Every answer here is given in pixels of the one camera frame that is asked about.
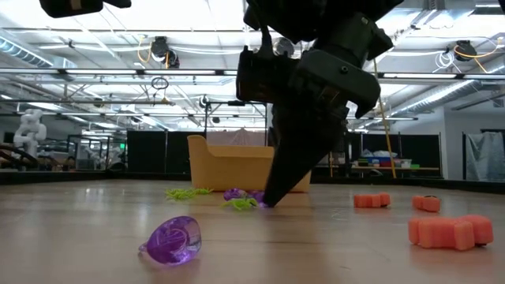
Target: floor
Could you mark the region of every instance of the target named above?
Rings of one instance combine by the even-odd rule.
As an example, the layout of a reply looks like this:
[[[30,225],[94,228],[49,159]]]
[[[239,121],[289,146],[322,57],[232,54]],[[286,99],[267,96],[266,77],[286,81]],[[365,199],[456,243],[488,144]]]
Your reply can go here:
[[[505,196],[398,186],[311,185],[277,208],[236,212],[221,194],[164,200],[172,181],[86,181],[0,187],[0,283],[505,283]],[[352,207],[387,191],[388,209]],[[432,215],[414,194],[442,199],[441,215],[482,214],[495,242],[468,252],[410,245],[407,222]],[[153,267],[138,246],[163,221],[200,224],[199,256]]]

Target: black robotic gripper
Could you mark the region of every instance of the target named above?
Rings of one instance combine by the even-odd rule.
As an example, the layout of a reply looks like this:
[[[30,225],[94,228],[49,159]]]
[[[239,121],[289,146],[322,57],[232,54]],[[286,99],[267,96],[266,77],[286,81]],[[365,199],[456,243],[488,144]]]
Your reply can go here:
[[[379,82],[362,67],[393,47],[375,21],[401,2],[248,0],[244,22],[261,29],[263,40],[259,51],[245,47],[240,55],[237,98],[273,103],[279,141],[265,187],[267,206],[274,207],[338,143],[348,102],[357,105],[356,118],[376,105]],[[300,59],[275,56],[267,26],[293,43],[315,42]]]

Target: fluorescent light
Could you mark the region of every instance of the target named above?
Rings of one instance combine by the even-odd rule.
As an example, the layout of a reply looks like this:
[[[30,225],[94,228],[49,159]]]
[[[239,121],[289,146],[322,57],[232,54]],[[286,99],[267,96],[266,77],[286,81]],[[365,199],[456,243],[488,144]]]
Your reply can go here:
[[[214,70],[145,70],[147,75],[215,75]]]
[[[108,128],[108,129],[116,129],[116,128],[120,128],[119,126],[117,125],[114,125],[112,123],[105,123],[105,122],[95,122],[96,125],[100,126],[100,127],[103,127],[103,128]]]
[[[66,69],[68,74],[107,74],[107,75],[135,75],[132,69]]]
[[[100,114],[92,113],[62,113],[63,115],[79,115],[79,116],[100,116]]]
[[[142,121],[150,126],[157,126],[158,123],[150,117],[142,117]]]
[[[133,64],[134,64],[135,66],[140,66],[140,67],[142,67],[142,69],[145,69],[144,64],[142,64],[142,63],[140,63],[140,62],[135,62],[135,63],[133,63]]]
[[[474,74],[465,75],[465,79],[477,79],[477,80],[495,80],[495,79],[505,79],[505,75],[494,75],[494,74]]]
[[[496,68],[496,69],[493,69],[493,70],[491,70],[491,71],[488,71],[488,73],[498,72],[498,71],[500,71],[500,70],[501,70],[501,69],[503,69],[503,68],[505,68],[505,65],[502,65],[502,66],[500,66],[500,67],[498,67],[498,68]]]
[[[135,114],[105,114],[105,116],[134,116]]]
[[[56,106],[52,103],[28,103],[30,106],[40,107],[46,110],[60,110],[59,106]]]
[[[425,74],[425,73],[385,73],[384,78],[402,79],[453,79],[456,74]]]
[[[476,4],[476,8],[500,8],[499,4]]]
[[[10,74],[58,74],[56,69],[0,68],[0,73]]]
[[[381,117],[373,118],[374,120],[382,121]],[[416,120],[416,118],[386,118],[387,121],[407,121],[407,120]]]
[[[349,132],[368,133],[367,129],[349,129]]]
[[[82,123],[88,123],[87,120],[84,120],[82,118],[74,117],[74,116],[69,116],[70,119],[73,119],[74,121],[82,122]]]

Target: ceiling beam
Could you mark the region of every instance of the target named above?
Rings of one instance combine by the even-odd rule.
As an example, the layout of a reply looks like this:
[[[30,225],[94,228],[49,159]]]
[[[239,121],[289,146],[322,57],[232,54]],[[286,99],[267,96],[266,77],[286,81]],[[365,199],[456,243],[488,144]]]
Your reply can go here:
[[[505,96],[505,91],[501,90],[500,92],[497,92],[496,94],[491,94],[491,95],[485,96],[483,98],[475,99],[475,100],[473,100],[471,102],[463,103],[463,104],[461,104],[459,106],[455,106],[455,107],[452,108],[452,110],[464,110],[464,109],[467,109],[469,107],[475,107],[475,106],[480,105],[482,103],[486,103],[486,102],[492,101],[493,99],[502,98],[504,96]]]

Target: orange foam block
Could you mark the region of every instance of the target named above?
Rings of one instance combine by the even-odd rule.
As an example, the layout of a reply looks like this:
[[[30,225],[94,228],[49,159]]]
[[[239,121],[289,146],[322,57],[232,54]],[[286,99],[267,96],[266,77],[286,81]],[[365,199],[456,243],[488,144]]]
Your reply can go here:
[[[427,217],[409,221],[409,241],[425,249],[468,250],[493,241],[491,221],[484,216]]]
[[[440,211],[440,199],[434,196],[414,196],[412,197],[412,207],[428,212]]]
[[[356,194],[354,195],[355,208],[379,208],[391,204],[389,194],[382,192],[379,194]]]

